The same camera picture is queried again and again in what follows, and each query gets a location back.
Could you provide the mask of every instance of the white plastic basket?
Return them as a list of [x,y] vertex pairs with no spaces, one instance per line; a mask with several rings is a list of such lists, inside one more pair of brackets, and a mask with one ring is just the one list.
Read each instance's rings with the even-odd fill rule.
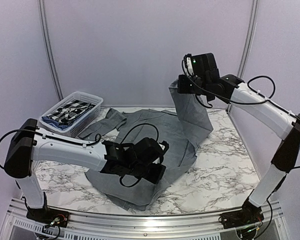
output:
[[[73,100],[80,100],[86,103],[91,103],[94,104],[95,106],[87,111],[80,119],[75,121],[72,126],[68,127],[65,130],[58,129],[54,126],[49,125],[48,123],[44,122],[42,120],[42,117],[47,116],[48,114],[53,113],[56,111],[58,108],[62,108],[64,105],[68,104],[69,102]],[[75,136],[78,135],[93,119],[95,119],[99,112],[100,112],[100,106],[103,102],[103,98],[99,96],[95,96],[89,93],[85,92],[80,92],[80,91],[75,91],[74,93],[71,93],[69,96],[58,102],[56,105],[54,105],[52,108],[50,108],[47,112],[45,112],[40,118],[39,122],[44,126],[45,129],[60,134],[64,135],[67,137],[74,138]]]

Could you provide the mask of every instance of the black cable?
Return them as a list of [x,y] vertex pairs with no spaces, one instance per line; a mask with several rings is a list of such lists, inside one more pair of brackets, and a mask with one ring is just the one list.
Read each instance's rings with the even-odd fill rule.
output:
[[[3,135],[0,138],[0,143],[3,141],[3,139],[5,139],[10,134],[17,133],[17,132],[27,132],[27,133],[33,133],[33,134],[37,134],[39,136],[43,136],[43,134],[41,132],[37,132],[37,131],[33,131],[33,130],[29,130],[29,129],[15,129],[15,130],[11,130],[11,131],[7,132],[5,135]],[[48,138],[48,139],[58,140],[58,141],[61,141],[61,142],[64,142],[64,143],[68,143],[68,144],[74,144],[74,145],[80,145],[80,146],[82,146],[84,144],[83,142],[75,142],[75,141],[65,140],[65,139],[62,139],[62,138],[59,138],[59,137],[56,137],[56,136],[46,135],[45,137]],[[92,146],[92,145],[95,145],[95,144],[99,143],[100,140],[101,140],[101,135],[99,133],[97,133],[95,135],[94,140],[95,140],[94,142],[87,143],[86,145],[87,146]]]
[[128,135],[131,133],[131,131],[132,131],[133,129],[135,129],[136,127],[142,126],[142,125],[149,125],[149,126],[152,126],[152,127],[155,128],[155,130],[156,130],[156,139],[155,139],[155,141],[158,142],[158,140],[159,140],[159,130],[158,130],[158,128],[157,128],[155,125],[151,124],[151,123],[145,122],[145,123],[140,123],[140,124],[138,124],[138,125],[135,125],[133,128],[131,128],[131,129],[128,131],[128,133],[124,136],[124,138],[122,139],[122,141],[120,142],[120,144],[122,144],[122,143],[124,142],[124,140],[128,137]]
[[186,69],[186,72],[189,74],[189,76],[193,78],[193,77],[194,77],[194,75],[190,74],[190,72],[189,72],[189,69],[188,69],[188,67],[187,67],[187,66],[185,66],[185,69]]
[[[288,110],[284,109],[283,107],[279,106],[278,104],[274,103],[273,101],[269,101],[273,106],[275,106],[277,109],[281,110],[282,112],[290,115],[291,117],[297,119],[300,121],[300,117],[298,117],[297,115],[294,115],[292,113],[290,113]],[[300,166],[295,166],[293,169],[300,169]]]
[[271,224],[271,221],[272,221],[272,218],[273,218],[273,216],[274,216],[274,211],[273,211],[273,209],[272,209],[271,203],[269,202],[269,198],[266,200],[266,202],[269,204],[269,207],[270,207],[270,210],[271,210],[270,221],[269,221],[268,225],[265,227],[265,229],[264,229],[258,236],[256,236],[254,239],[260,238],[260,236],[261,236],[262,234],[265,233],[265,231],[269,228],[269,226],[270,226],[270,224]]
[[[220,99],[223,99],[223,100],[225,100],[225,101],[229,101],[230,103],[233,103],[233,104],[239,104],[239,105],[260,105],[260,104],[264,104],[264,103],[266,103],[266,102],[269,102],[269,103],[271,103],[273,106],[275,106],[276,108],[278,108],[279,110],[283,111],[283,112],[286,113],[286,114],[289,114],[289,115],[292,116],[293,118],[295,118],[295,119],[297,119],[297,120],[300,121],[300,118],[299,118],[297,115],[290,114],[289,111],[287,111],[287,110],[284,109],[283,107],[277,105],[276,103],[274,103],[273,101],[270,100],[270,99],[274,96],[274,94],[275,94],[275,92],[276,92],[276,84],[275,84],[275,82],[273,81],[273,79],[272,79],[271,77],[266,76],[266,75],[260,75],[260,76],[256,76],[256,77],[250,79],[250,80],[247,82],[248,88],[249,88],[250,90],[252,90],[254,93],[258,93],[258,91],[256,91],[255,89],[253,89],[253,88],[250,86],[250,83],[252,83],[254,80],[260,79],[260,78],[266,78],[266,79],[269,79],[269,80],[271,81],[272,85],[273,85],[273,91],[272,91],[271,95],[268,97],[267,100],[260,101],[260,102],[246,102],[246,103],[244,103],[244,102],[236,102],[236,101],[230,100],[230,99],[228,99],[228,98],[226,98],[226,97],[223,97],[223,96],[220,96],[220,95],[218,95],[218,94],[215,94],[215,93],[213,93],[213,92],[207,91],[207,90],[201,88],[200,86],[198,86],[198,85],[197,85],[190,77],[188,77],[188,75],[186,74],[185,69],[184,69],[184,62],[185,62],[184,60],[182,60],[182,62],[181,62],[182,71],[183,71],[184,75],[188,78],[188,80],[190,80],[195,86],[197,86],[197,87],[198,87],[199,89],[201,89],[202,91],[204,91],[204,92],[206,92],[206,93],[208,93],[208,94],[212,94],[212,95],[214,95],[214,96],[216,96],[216,97],[218,97],[218,98],[220,98]],[[260,96],[263,97],[263,98],[266,97],[266,96],[264,96],[264,95],[261,94],[261,93],[258,93],[258,95],[260,95]],[[295,166],[293,169],[300,169],[300,166]]]
[[127,186],[127,185],[124,185],[124,183],[122,182],[123,179],[124,179],[124,176],[121,176],[120,179],[119,179],[119,182],[120,182],[120,184],[122,186],[124,186],[126,188],[132,188],[132,187],[134,187],[135,185],[137,185],[141,181],[141,178],[138,178],[138,180],[134,184],[132,184],[130,186]]
[[263,98],[265,98],[266,96],[264,96],[264,95],[261,94],[261,93],[258,93],[257,90],[255,90],[254,88],[252,88],[252,87],[250,86],[250,83],[252,83],[254,80],[256,80],[256,79],[263,79],[263,78],[264,78],[264,79],[269,79],[269,80],[271,81],[271,83],[272,83],[273,91],[272,91],[271,95],[269,96],[269,99],[271,99],[271,98],[275,95],[275,92],[276,92],[276,83],[275,83],[275,81],[274,81],[271,77],[269,77],[269,76],[267,76],[267,75],[255,76],[254,78],[250,79],[250,80],[246,83],[246,85],[248,86],[248,88],[249,88],[251,91],[253,91],[254,93],[260,95],[260,96],[263,97]]
[[201,106],[203,106],[203,107],[205,107],[205,108],[207,108],[207,109],[212,109],[212,105],[208,102],[208,104],[209,104],[209,106],[206,106],[203,102],[201,102],[200,100],[199,100],[199,98],[198,98],[198,96],[195,94],[194,95],[194,97],[195,97],[195,99],[196,99],[196,101],[201,105]]
[[30,207],[27,204],[26,198],[24,198],[24,205],[25,205],[26,209],[28,210],[28,212],[31,214],[31,216],[35,217],[34,213],[31,211]]
[[[224,97],[224,96],[215,94],[215,93],[213,93],[213,92],[211,92],[211,91],[208,91],[208,90],[205,90],[205,89],[203,89],[202,87],[200,87],[199,85],[197,85],[197,84],[195,83],[195,81],[193,81],[193,80],[186,74],[186,71],[185,71],[185,68],[184,68],[184,60],[181,61],[181,67],[182,67],[182,71],[183,71],[184,75],[186,76],[186,78],[187,78],[189,81],[191,81],[195,86],[197,86],[200,90],[202,90],[203,92],[205,92],[205,93],[207,93],[207,94],[212,94],[212,95],[218,97],[219,99],[222,99],[222,100],[227,101],[227,102],[229,102],[229,103],[238,104],[238,105],[260,105],[260,104],[264,104],[264,103],[266,103],[266,102],[269,101],[269,99],[264,100],[264,101],[259,101],[259,102],[239,102],[239,101],[233,101],[233,100],[228,99],[228,98],[226,98],[226,97]],[[275,94],[275,89],[273,89],[271,95],[273,96],[274,94]]]
[[37,236],[36,233],[34,233],[34,235],[35,235],[37,238],[40,238],[40,239],[42,239],[42,240],[57,240],[57,239],[60,237],[61,229],[60,229],[59,225],[56,225],[56,226],[58,227],[58,234],[57,234],[54,238],[50,238],[50,236],[49,236],[49,237]]
[[264,222],[260,219],[260,218],[258,218],[258,220],[259,220],[259,222],[260,222],[260,224],[258,225],[258,226],[256,226],[256,224],[254,225],[254,227],[246,227],[246,228],[244,228],[244,229],[240,229],[240,233],[242,234],[242,235],[246,235],[246,234],[249,234],[250,232],[252,232],[252,231],[254,231],[254,230],[256,230],[255,231],[255,235],[254,235],[254,238],[256,237],[256,235],[258,234],[258,229],[260,229],[263,225],[264,225]]

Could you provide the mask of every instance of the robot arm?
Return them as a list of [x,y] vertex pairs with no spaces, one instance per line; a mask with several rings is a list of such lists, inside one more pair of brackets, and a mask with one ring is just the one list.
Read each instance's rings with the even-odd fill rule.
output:
[[204,95],[208,102],[217,97],[227,104],[232,103],[264,123],[282,140],[268,172],[243,203],[242,210],[226,212],[220,217],[225,229],[263,220],[261,206],[279,189],[287,174],[295,167],[300,149],[300,114],[293,117],[293,114],[282,111],[279,105],[259,91],[253,91],[232,74],[220,77],[212,53],[196,56],[187,54],[182,61],[182,68],[184,74],[178,78],[179,93]]
[[28,119],[17,130],[11,139],[4,170],[15,178],[27,200],[27,218],[44,223],[58,214],[69,214],[48,208],[46,195],[33,170],[33,161],[74,164],[121,178],[131,175],[137,182],[144,178],[157,184],[162,178],[166,169],[162,165],[163,157],[169,149],[165,141],[159,144],[148,137],[136,144],[99,141],[83,141],[52,133],[37,127],[35,119]]

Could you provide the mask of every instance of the white marble table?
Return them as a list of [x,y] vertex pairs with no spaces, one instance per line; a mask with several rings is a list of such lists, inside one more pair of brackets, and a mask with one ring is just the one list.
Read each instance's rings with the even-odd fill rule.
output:
[[[134,112],[144,108],[116,108]],[[158,111],[173,108],[152,108]],[[105,117],[101,110],[95,121]],[[197,151],[194,165],[170,186],[149,210],[124,210],[98,192],[82,166],[42,161],[36,174],[48,204],[71,210],[125,215],[171,215],[222,210],[241,206],[259,182],[253,163],[223,109],[208,109],[214,131]],[[114,140],[116,130],[104,137]]]

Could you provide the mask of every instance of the folded clothes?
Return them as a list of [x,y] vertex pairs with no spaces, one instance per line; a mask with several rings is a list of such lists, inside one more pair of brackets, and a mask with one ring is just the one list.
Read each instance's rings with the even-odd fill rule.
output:
[[53,119],[51,119],[51,118],[49,118],[49,117],[47,117],[47,116],[43,116],[43,117],[41,117],[41,118],[42,118],[42,120],[43,120],[45,123],[51,125],[52,127],[55,127],[55,128],[57,128],[57,129],[60,129],[60,130],[66,130],[67,128],[71,127],[70,125],[62,125],[62,124],[59,124],[56,120],[53,120]]
[[[119,130],[115,142],[120,143],[128,131],[137,124],[151,123],[159,130],[159,142],[167,141],[169,150],[164,155],[166,170],[161,181],[155,185],[142,179],[136,186],[127,188],[119,183],[119,176],[94,170],[86,172],[87,179],[100,192],[106,194],[116,205],[124,209],[146,210],[162,192],[183,175],[197,159],[196,149],[211,133],[213,127],[207,111],[191,94],[179,94],[177,82],[170,86],[176,112],[140,110],[133,113],[119,113],[110,109],[105,119],[92,124],[79,137],[86,140],[102,130],[102,134],[114,128]],[[144,137],[155,138],[156,131],[148,125],[133,130],[125,139],[126,143],[137,143]],[[126,175],[124,184],[133,184],[136,179]]]
[[89,102],[73,100],[47,116],[43,116],[42,120],[55,128],[65,130],[94,106],[94,104]]

